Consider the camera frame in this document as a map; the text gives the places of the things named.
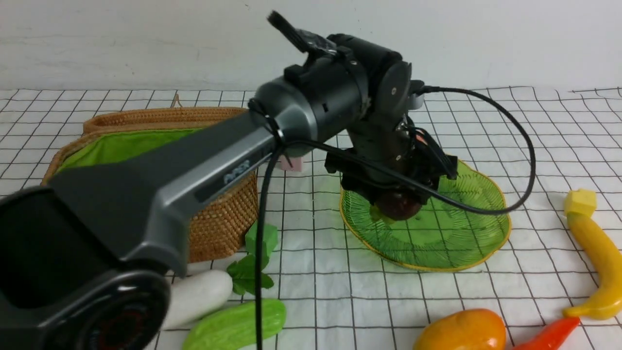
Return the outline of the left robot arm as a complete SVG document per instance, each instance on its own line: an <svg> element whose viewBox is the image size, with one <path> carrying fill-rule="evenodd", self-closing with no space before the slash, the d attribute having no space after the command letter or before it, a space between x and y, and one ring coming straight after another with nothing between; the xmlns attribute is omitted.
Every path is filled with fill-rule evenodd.
<svg viewBox="0 0 622 350"><path fill-rule="evenodd" d="M397 126L426 91L399 53L346 34L260 86L248 109L120 162L69 168L1 201L1 348L142 350L185 276L191 218L283 144L294 157L344 129L356 154L399 164Z"/></svg>

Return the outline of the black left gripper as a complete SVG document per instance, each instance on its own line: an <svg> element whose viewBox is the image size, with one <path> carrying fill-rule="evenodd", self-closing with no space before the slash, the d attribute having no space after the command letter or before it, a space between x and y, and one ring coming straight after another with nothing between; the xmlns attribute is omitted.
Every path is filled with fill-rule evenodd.
<svg viewBox="0 0 622 350"><path fill-rule="evenodd" d="M391 131L370 122L358 122L348 130L352 147L346 152L384 166L400 175L419 182L425 188L438 189L442 177L455 180L458 176L458 158L447 155L423 128L415 126L405 115ZM397 183L386 175L359 162L349 161L329 153L325 158L328 173L341 173L341 185L346 191L362 195L370 204L387 191L409 192L426 204L430 195L419 189Z"/></svg>

